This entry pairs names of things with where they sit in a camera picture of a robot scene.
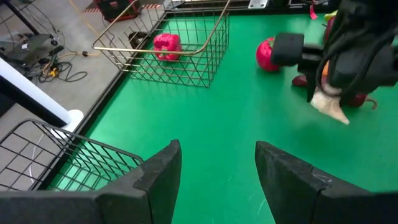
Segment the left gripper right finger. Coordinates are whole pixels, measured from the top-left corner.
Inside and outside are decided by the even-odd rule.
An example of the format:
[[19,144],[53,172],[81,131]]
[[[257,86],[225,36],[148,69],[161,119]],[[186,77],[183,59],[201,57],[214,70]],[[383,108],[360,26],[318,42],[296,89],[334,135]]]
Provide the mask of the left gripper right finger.
[[265,141],[255,163],[276,223],[397,223],[397,192],[370,192]]

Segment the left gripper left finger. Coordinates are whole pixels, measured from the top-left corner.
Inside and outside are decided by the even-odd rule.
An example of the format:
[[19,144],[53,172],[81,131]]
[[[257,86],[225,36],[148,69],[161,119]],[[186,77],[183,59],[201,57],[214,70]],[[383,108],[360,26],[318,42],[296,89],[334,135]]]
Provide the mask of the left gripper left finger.
[[182,170],[178,140],[99,190],[1,192],[1,223],[172,222]]

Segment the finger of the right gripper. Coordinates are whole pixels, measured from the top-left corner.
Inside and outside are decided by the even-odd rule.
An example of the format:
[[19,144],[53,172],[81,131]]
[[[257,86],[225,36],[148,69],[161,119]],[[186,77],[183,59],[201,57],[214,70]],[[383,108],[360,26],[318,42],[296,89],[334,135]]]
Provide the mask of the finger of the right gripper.
[[315,70],[323,56],[323,47],[316,44],[305,44],[305,36],[297,33],[279,33],[276,35],[271,62],[274,65],[293,67],[299,71]]

